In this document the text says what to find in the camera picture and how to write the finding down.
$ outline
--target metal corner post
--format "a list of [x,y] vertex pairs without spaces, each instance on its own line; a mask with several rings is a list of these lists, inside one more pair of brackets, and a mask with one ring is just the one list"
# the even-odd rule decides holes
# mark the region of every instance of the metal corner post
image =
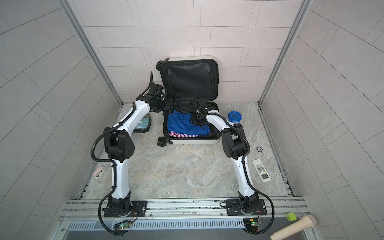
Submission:
[[103,68],[101,61],[97,57],[93,47],[91,46],[88,38],[86,37],[83,28],[81,27],[80,23],[78,22],[76,16],[74,15],[70,5],[68,4],[67,0],[57,0],[61,9],[63,10],[65,16],[67,17],[69,23],[71,24],[73,30],[77,34],[77,36],[80,39],[80,42],[84,46],[85,50],[87,51],[89,57],[91,58],[93,64],[95,65],[97,71],[100,73],[100,76],[103,78],[105,83],[107,84],[108,88],[110,89],[113,97],[116,99],[116,101],[119,103],[120,107],[122,106],[122,101],[117,93],[116,89],[114,88],[111,79],[109,78],[108,74],[106,73],[105,69]]
[[260,106],[263,105],[265,98],[266,98],[269,90],[271,89],[272,83],[273,83],[274,79],[276,78],[277,73],[279,72],[279,69],[280,69],[280,67],[284,61],[284,58],[287,55],[288,50],[292,45],[292,42],[293,42],[293,40],[294,40],[294,38],[295,38],[299,28],[300,28],[300,25],[301,25],[306,13],[307,13],[309,7],[310,7],[310,5],[311,5],[311,2],[312,2],[312,0],[303,0],[301,2],[299,11],[297,12],[295,20],[293,21],[292,27],[291,27],[291,29],[288,33],[288,36],[284,42],[284,45],[281,49],[279,57],[277,58],[275,66],[273,67],[271,76],[269,77],[268,82],[267,82],[265,89],[263,91],[263,94],[260,98],[260,101],[259,101]]

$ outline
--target blue clothing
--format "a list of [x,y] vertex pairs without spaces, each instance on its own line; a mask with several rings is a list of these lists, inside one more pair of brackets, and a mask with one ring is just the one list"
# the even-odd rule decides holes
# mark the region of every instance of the blue clothing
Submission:
[[208,135],[209,123],[198,126],[191,123],[192,113],[180,113],[176,110],[168,115],[168,131],[189,135]]

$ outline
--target remote control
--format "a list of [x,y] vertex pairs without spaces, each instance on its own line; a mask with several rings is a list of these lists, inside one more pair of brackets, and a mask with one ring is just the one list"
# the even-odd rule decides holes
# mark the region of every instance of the remote control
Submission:
[[266,171],[264,164],[260,159],[253,160],[252,163],[263,182],[271,181],[271,177],[269,176],[269,173]]

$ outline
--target open suitcase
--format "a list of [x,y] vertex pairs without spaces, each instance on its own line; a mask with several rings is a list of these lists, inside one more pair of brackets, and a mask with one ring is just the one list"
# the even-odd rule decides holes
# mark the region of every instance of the open suitcase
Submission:
[[169,135],[168,115],[174,110],[181,113],[195,112],[195,92],[199,99],[213,101],[218,95],[218,65],[212,56],[167,58],[159,61],[156,69],[160,71],[166,98],[172,100],[172,107],[163,112],[163,134],[157,143],[159,146],[170,144],[215,144],[221,132],[209,123],[210,133],[206,136],[178,138]]

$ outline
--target striped clothing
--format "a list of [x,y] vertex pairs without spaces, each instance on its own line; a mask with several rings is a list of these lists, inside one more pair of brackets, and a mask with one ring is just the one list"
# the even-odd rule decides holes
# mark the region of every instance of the striped clothing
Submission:
[[197,137],[197,135],[181,134],[181,133],[172,132],[172,131],[169,132],[169,135],[171,135],[172,137],[180,137],[180,138]]

